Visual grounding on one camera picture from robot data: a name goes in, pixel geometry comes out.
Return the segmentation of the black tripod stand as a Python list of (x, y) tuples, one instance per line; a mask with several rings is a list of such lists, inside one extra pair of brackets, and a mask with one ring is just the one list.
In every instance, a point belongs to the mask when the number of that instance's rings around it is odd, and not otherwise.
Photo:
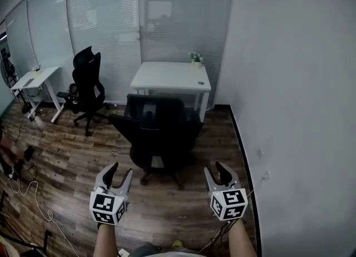
[(48, 257), (47, 245), (52, 233), (45, 231), (43, 245), (26, 242), (9, 224), (3, 212), (3, 205), (8, 194), (3, 190), (0, 196), (0, 257)]

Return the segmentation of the wide black mesh chair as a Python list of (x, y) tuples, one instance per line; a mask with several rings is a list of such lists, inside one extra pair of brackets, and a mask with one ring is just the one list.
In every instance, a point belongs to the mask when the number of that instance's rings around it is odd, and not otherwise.
[(131, 143), (130, 158), (145, 173), (141, 185), (163, 174), (184, 189), (176, 173), (196, 161), (191, 151), (204, 125), (196, 111), (187, 112), (179, 98), (129, 94), (124, 115), (111, 114), (109, 120)]

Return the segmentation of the person's right forearm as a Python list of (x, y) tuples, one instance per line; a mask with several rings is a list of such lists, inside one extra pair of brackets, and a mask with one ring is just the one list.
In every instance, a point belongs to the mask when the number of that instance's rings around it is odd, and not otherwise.
[(235, 220), (228, 232), (230, 257), (257, 257), (243, 222)]

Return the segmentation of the slim high-back black office chair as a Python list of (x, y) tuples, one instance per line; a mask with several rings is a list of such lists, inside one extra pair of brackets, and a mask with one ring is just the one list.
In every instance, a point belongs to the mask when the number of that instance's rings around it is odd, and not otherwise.
[(92, 47), (88, 46), (73, 58), (72, 78), (74, 83), (70, 84), (66, 92), (58, 92), (57, 97), (65, 100), (63, 108), (71, 110), (74, 114), (82, 112), (82, 115), (74, 119), (73, 123), (86, 119), (85, 135), (90, 136), (90, 123), (93, 117), (109, 119), (108, 116), (99, 113), (102, 108), (109, 109), (105, 102), (105, 88), (100, 82), (101, 54), (94, 54)]

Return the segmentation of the potted green plant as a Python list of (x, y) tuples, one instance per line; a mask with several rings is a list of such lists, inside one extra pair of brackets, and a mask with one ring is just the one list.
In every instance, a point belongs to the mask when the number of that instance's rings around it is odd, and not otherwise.
[(190, 52), (189, 53), (191, 63), (194, 67), (200, 68), (204, 64), (204, 58), (202, 54), (196, 53), (196, 52)]

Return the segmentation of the person's left forearm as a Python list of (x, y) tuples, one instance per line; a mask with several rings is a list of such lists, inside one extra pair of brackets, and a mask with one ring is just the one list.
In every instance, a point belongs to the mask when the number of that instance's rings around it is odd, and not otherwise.
[(115, 227), (99, 224), (93, 257), (117, 257)]

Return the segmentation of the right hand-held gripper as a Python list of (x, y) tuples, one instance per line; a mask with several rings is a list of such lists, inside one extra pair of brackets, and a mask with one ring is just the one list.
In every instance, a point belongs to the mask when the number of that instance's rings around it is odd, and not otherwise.
[(210, 209), (220, 221), (231, 221), (243, 217), (248, 205), (246, 190), (241, 187), (237, 173), (228, 165), (216, 162), (218, 183), (208, 167), (204, 167), (206, 187), (210, 198)]

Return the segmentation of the white square desk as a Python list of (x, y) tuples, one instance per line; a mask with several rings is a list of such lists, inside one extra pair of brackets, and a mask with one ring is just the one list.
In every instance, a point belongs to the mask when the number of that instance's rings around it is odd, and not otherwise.
[(199, 110), (200, 120), (204, 121), (211, 91), (204, 66), (195, 67), (183, 62), (143, 62), (130, 87), (137, 93), (143, 90), (146, 95), (150, 91), (194, 94), (194, 110)]

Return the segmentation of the person's white shirt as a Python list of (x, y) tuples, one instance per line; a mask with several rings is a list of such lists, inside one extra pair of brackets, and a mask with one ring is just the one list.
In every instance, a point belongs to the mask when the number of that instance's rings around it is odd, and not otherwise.
[(145, 257), (206, 257), (197, 251), (188, 250), (186, 248), (178, 248), (176, 250), (167, 251), (164, 253), (151, 254)]

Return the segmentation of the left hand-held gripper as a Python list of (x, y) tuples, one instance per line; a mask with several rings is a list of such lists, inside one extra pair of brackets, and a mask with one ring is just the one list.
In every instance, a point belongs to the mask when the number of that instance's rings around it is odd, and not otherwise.
[(96, 176), (96, 187), (90, 196), (90, 212), (98, 223), (117, 225), (127, 211), (133, 170), (129, 169), (125, 173), (119, 187), (112, 187), (117, 168), (118, 162), (115, 162), (103, 168)]

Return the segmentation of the white standing desk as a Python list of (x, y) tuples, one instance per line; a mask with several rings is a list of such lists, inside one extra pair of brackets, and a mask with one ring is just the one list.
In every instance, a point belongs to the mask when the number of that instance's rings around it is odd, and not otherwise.
[(32, 88), (41, 88), (45, 85), (52, 102), (54, 103), (57, 112), (51, 119), (52, 123), (56, 123), (58, 116), (64, 109), (64, 104), (60, 105), (57, 95), (53, 90), (53, 86), (50, 82), (50, 77), (60, 68), (60, 66), (47, 67), (39, 71), (29, 71), (23, 77), (21, 77), (12, 87), (11, 91), (23, 91)]

